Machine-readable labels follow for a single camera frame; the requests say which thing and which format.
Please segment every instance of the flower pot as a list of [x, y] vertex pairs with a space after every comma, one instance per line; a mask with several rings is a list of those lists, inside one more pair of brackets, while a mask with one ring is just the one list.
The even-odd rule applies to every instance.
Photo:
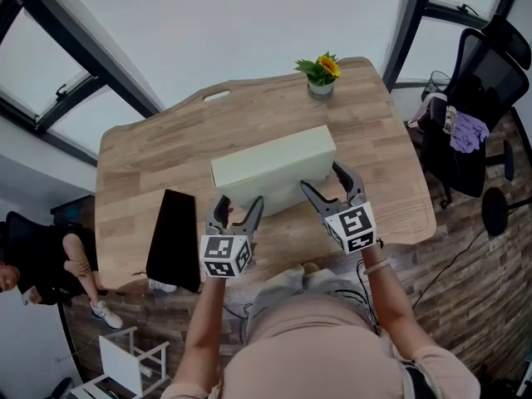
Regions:
[[333, 94], [334, 82], [325, 86], [316, 86], [308, 82], [308, 94], [314, 99], [328, 99]]

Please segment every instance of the potted plant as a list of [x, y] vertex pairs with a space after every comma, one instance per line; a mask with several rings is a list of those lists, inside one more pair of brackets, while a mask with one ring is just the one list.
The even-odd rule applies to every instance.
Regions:
[[330, 97], [333, 92], [334, 81], [342, 73], [337, 64], [336, 55], [329, 55], [329, 52], [321, 55], [315, 62], [296, 61], [298, 64], [296, 71], [307, 74], [308, 91], [312, 97], [324, 99]]

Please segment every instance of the yellow flower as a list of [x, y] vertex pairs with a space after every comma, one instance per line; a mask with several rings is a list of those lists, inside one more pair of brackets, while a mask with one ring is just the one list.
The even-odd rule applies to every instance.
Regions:
[[333, 61], [330, 57], [326, 57], [325, 55], [323, 55], [323, 56], [320, 56], [318, 60], [319, 60], [319, 64], [323, 68], [325, 68], [325, 71], [327, 71], [329, 74], [333, 74], [336, 77], [342, 75], [342, 73], [340, 72], [340, 69], [338, 68], [338, 64], [335, 61]]

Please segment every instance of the person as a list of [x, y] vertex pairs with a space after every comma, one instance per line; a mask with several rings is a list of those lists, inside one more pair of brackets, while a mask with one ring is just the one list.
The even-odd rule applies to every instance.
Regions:
[[96, 260], [96, 239], [89, 229], [49, 226], [30, 238], [15, 240], [0, 266], [0, 292], [18, 286], [30, 288], [32, 303], [55, 304], [61, 290], [90, 299], [92, 314], [111, 329], [122, 327], [121, 318], [98, 298], [103, 290]]
[[218, 373], [225, 279], [208, 278], [162, 399], [356, 397], [478, 399], [480, 384], [417, 323], [381, 250], [362, 251], [376, 319], [352, 282], [315, 264], [270, 279], [244, 348]]

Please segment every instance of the wooden table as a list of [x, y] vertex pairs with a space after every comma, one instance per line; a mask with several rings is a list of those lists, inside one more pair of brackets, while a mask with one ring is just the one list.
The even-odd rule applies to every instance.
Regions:
[[[145, 278], [151, 237], [165, 189], [196, 198], [198, 235], [216, 196], [210, 161], [285, 135], [327, 125], [336, 160], [362, 176], [385, 244], [414, 244], [436, 229], [431, 199], [406, 128], [373, 65], [340, 61], [329, 100], [307, 93], [302, 74], [227, 81], [198, 91], [158, 116], [117, 126], [101, 139], [96, 185], [96, 246], [107, 288]], [[224, 97], [206, 96], [229, 91]], [[323, 194], [345, 199], [335, 176]], [[232, 220], [244, 212], [235, 209]], [[263, 218], [254, 260], [232, 284], [265, 280], [286, 268], [337, 254], [309, 203]]]

